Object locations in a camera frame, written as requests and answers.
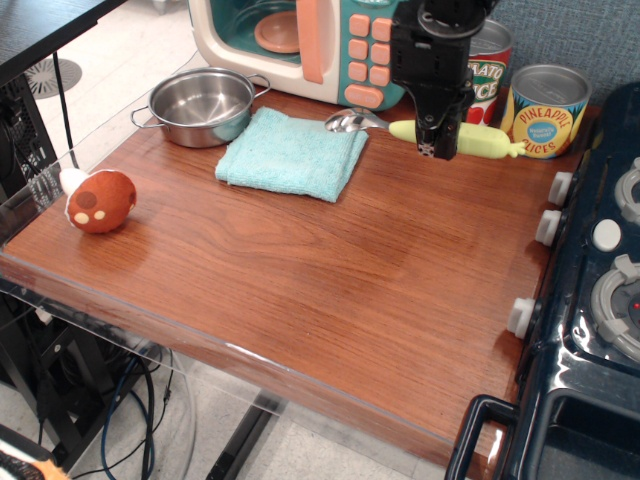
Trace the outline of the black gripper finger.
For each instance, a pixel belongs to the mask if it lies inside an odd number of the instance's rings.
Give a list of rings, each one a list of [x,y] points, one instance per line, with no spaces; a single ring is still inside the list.
[[[436,130],[426,127],[417,127],[415,133],[418,152],[422,156],[434,158],[436,150]]]
[[[435,142],[435,157],[451,160],[457,153],[458,123],[444,120]]]

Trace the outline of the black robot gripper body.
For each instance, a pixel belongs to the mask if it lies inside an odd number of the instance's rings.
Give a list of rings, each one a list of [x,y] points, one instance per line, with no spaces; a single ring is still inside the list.
[[[392,17],[392,82],[411,96],[416,127],[457,124],[473,102],[471,39],[493,1],[402,1]]]

